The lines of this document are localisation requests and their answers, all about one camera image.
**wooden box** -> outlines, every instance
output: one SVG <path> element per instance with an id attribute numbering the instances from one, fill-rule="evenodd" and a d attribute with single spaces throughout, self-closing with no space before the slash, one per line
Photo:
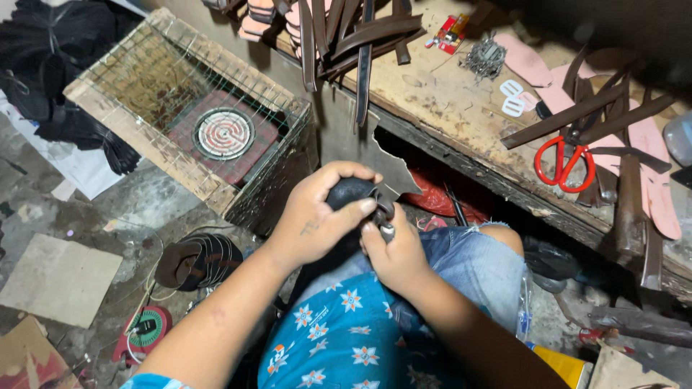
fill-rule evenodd
<path id="1" fill-rule="evenodd" d="M 167 8 L 154 11 L 64 94 L 226 220 L 260 235 L 271 232 L 293 186 L 318 164 L 310 103 Z M 237 158 L 221 160 L 235 154 L 219 156 L 216 143 L 209 153 L 210 135 L 202 133 L 203 115 L 220 107 L 244 118 L 230 125 L 245 123 L 237 136 L 245 140 L 228 146 L 244 145 Z M 211 126 L 210 132 L 219 128 Z M 223 136 L 235 135 L 223 130 Z"/>

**wooden workbench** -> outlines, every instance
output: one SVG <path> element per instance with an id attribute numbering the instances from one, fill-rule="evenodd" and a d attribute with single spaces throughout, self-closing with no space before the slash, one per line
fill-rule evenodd
<path id="1" fill-rule="evenodd" d="M 413 2 L 413 14 L 423 14 L 423 26 L 428 34 L 408 45 L 412 58 L 410 64 L 398 66 L 393 51 L 373 61 L 371 110 L 381 117 L 380 126 L 483 183 L 508 201 L 542 217 L 548 224 L 586 246 L 603 252 L 601 245 L 604 235 L 612 228 L 614 208 L 580 206 L 574 203 L 576 194 L 565 194 L 557 186 L 547 186 L 536 176 L 534 154 L 554 135 L 511 151 L 500 142 L 503 136 L 540 119 L 535 111 L 516 119 L 502 117 L 501 106 L 506 97 L 498 90 L 499 86 L 505 80 L 516 80 L 536 96 L 533 88 L 507 67 L 494 81 L 477 80 L 471 71 L 460 68 L 459 61 L 465 59 L 475 43 L 470 39 L 462 42 L 454 56 L 424 47 L 424 42 L 437 32 L 449 15 L 470 15 L 472 11 L 470 4 L 453 0 Z M 391 6 L 387 5 L 377 12 L 377 17 L 390 14 Z M 511 28 L 500 28 L 498 33 L 515 35 Z M 286 31 L 278 35 L 276 48 L 293 55 Z M 538 52 L 549 69 L 569 64 L 576 55 L 574 50 L 555 42 L 547 42 Z M 343 78 L 342 86 L 355 90 L 355 71 Z M 641 102 L 642 93 L 643 88 L 632 86 L 632 98 Z M 656 123 L 662 129 L 670 119 L 683 112 L 683 105 L 676 103 L 656 115 Z M 545 154 L 545 160 L 550 158 L 549 154 Z M 576 169 L 574 176 L 579 177 L 578 169 L 583 172 L 584 167 L 578 165 Z M 684 231 L 689 191 L 675 182 L 671 182 L 671 188 L 684 236 L 678 242 L 666 243 L 664 285 L 674 294 L 683 296 L 689 292 L 687 288 L 691 285 L 689 280 L 692 280 L 689 255 L 692 233 Z"/>

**ripped jeans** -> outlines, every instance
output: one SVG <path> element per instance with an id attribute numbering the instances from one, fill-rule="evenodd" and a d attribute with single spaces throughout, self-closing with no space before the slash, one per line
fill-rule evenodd
<path id="1" fill-rule="evenodd" d="M 506 244 L 481 233 L 478 228 L 436 228 L 421 232 L 419 236 L 435 273 L 514 334 L 526 267 L 524 258 Z M 329 285 L 369 271 L 373 271 L 370 260 L 358 251 L 338 268 L 313 280 L 296 304 L 324 291 Z M 402 331 L 420 327 L 418 313 L 405 300 L 397 300 L 391 309 Z"/>

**blue floral shirt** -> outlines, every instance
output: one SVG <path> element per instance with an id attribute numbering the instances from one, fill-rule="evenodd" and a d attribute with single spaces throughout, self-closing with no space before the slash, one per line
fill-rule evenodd
<path id="1" fill-rule="evenodd" d="M 410 331 L 399 329 L 390 308 L 395 301 L 371 272 L 337 282 L 300 303 L 269 337 L 259 388 L 433 389 L 443 383 L 464 388 L 456 361 L 428 327 L 414 320 Z M 161 382 L 156 386 L 146 384 L 157 377 Z M 182 385 L 142 374 L 125 387 Z"/>

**scissors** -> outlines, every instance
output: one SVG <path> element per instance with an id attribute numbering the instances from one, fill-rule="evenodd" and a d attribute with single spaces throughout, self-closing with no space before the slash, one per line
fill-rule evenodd
<path id="1" fill-rule="evenodd" d="M 586 119 L 585 123 L 581 126 L 581 119 L 577 119 L 574 123 L 572 123 L 571 128 L 564 127 L 563 130 L 560 131 L 561 134 L 559 136 L 547 141 L 543 146 L 541 146 L 538 149 L 538 151 L 536 152 L 536 156 L 534 157 L 534 168 L 536 169 L 536 174 L 538 175 L 538 178 L 541 181 L 550 186 L 558 185 L 560 186 L 560 189 L 562 189 L 566 193 L 579 193 L 582 190 L 588 188 L 589 185 L 591 185 L 591 182 L 593 182 L 594 177 L 596 176 L 596 164 L 594 163 L 594 157 L 591 155 L 591 152 L 589 151 L 589 146 L 582 145 L 579 140 L 579 136 L 581 136 L 581 134 L 584 131 L 591 128 L 591 126 L 593 126 L 593 124 L 596 122 L 600 115 L 601 110 L 596 110 L 595 112 L 591 113 L 588 119 Z M 545 176 L 545 173 L 543 172 L 543 167 L 540 164 L 540 159 L 541 157 L 543 157 L 543 152 L 547 150 L 548 147 L 551 147 L 553 145 L 557 145 L 555 158 L 555 177 L 553 179 L 550 179 Z M 567 165 L 563 166 L 566 145 L 574 146 L 574 153 L 572 153 L 572 156 L 570 157 L 570 160 L 567 162 Z M 567 178 L 570 175 L 570 172 L 572 171 L 574 165 L 576 165 L 576 162 L 582 156 L 586 160 L 586 178 L 580 186 L 576 188 L 570 188 L 566 184 Z"/>

